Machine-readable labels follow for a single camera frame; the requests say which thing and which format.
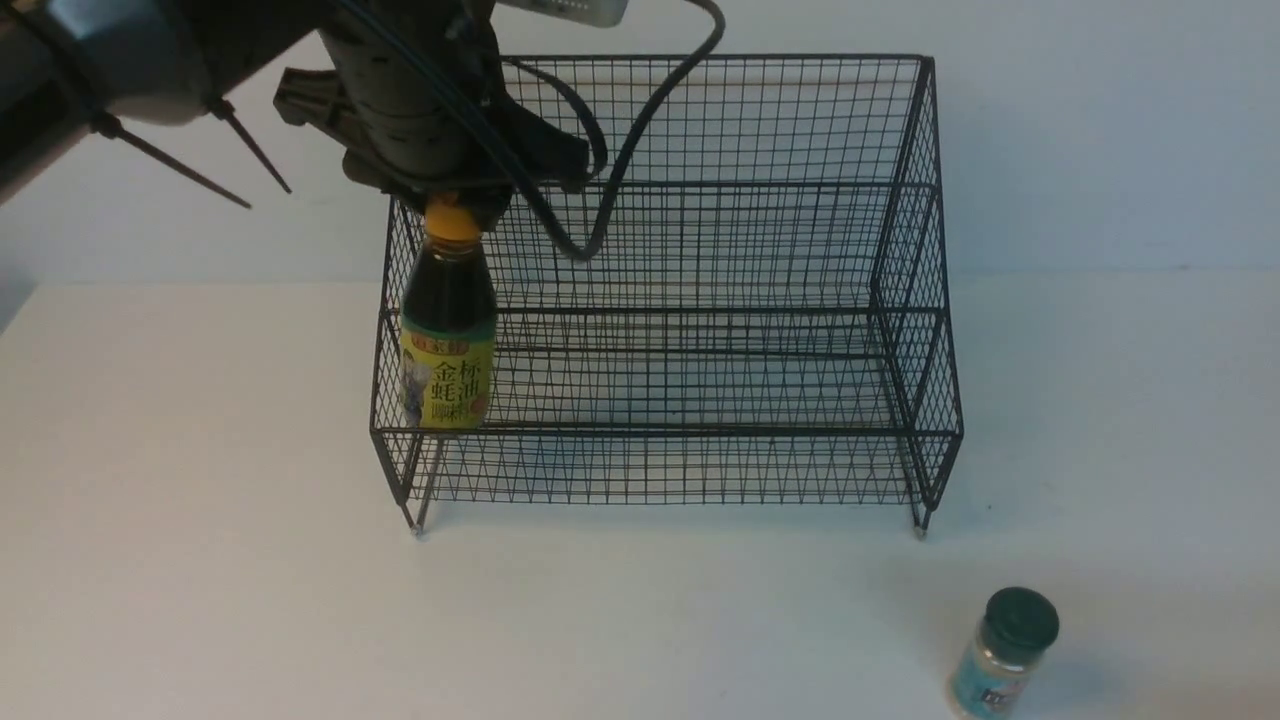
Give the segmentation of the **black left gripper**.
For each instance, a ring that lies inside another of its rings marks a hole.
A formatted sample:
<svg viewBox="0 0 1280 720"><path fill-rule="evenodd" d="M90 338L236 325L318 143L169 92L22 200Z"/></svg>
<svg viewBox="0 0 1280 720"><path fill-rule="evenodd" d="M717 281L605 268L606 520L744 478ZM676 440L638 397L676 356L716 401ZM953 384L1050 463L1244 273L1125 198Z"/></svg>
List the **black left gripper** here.
<svg viewBox="0 0 1280 720"><path fill-rule="evenodd" d="M361 1L358 8L442 70L535 181L579 192L593 178L593 138L562 131L507 91L494 3ZM355 183L415 206L433 193L457 192L486 210L504 210L515 191L509 178L401 53L342 9L319 36L333 68L284 72L274 105L287 124L311 126L337 141Z"/></svg>

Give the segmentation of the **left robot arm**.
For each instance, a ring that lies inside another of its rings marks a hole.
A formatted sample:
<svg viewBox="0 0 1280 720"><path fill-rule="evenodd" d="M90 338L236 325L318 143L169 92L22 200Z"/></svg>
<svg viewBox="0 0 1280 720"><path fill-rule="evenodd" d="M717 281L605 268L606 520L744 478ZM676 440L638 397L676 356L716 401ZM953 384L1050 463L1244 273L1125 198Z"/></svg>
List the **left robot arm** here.
<svg viewBox="0 0 1280 720"><path fill-rule="evenodd" d="M241 197L123 127L123 119L228 123L257 158L229 92L317 33L330 70L288 69L274 108L339 143L357 184L422 209L457 192L502 211L504 170L439 92L381 36L392 32L472 102L531 178L579 192L607 143L586 104L554 81L582 123L575 136L508 94L490 1L5 1L3 197L12 197L87 135L114 138L233 202Z"/></svg>

